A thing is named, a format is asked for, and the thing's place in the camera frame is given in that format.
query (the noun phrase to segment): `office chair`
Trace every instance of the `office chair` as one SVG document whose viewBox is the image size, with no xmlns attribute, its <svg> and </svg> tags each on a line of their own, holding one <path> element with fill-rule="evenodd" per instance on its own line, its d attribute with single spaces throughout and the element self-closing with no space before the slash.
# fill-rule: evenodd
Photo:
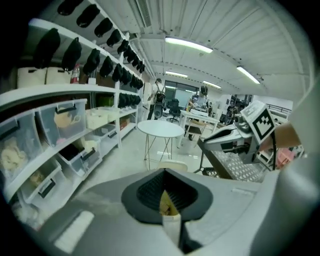
<svg viewBox="0 0 320 256">
<path fill-rule="evenodd" d="M 169 114 L 172 115 L 173 117 L 167 118 L 167 121 L 171 120 L 171 123 L 173 121 L 178 121 L 177 117 L 180 116 L 180 109 L 179 109 L 179 100 L 174 98 L 170 102 L 168 102 L 168 107 L 169 107 Z"/>
</svg>

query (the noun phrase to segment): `white ceiling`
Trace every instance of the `white ceiling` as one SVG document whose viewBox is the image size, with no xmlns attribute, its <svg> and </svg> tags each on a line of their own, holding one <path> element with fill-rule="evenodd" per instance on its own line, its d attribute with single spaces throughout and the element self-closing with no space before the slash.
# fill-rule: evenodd
<svg viewBox="0 0 320 256">
<path fill-rule="evenodd" d="M 156 77 L 172 71 L 188 75 L 185 84 L 202 81 L 221 86 L 222 93 L 299 99 L 309 87 L 308 39 L 278 4 L 266 0 L 145 0 L 151 26 L 144 28 L 136 2 L 97 0 L 123 31 L 136 33 L 132 42 L 147 58 Z M 165 35 L 197 41 L 212 53 L 164 42 Z M 261 84 L 236 67 L 243 66 Z"/>
</svg>

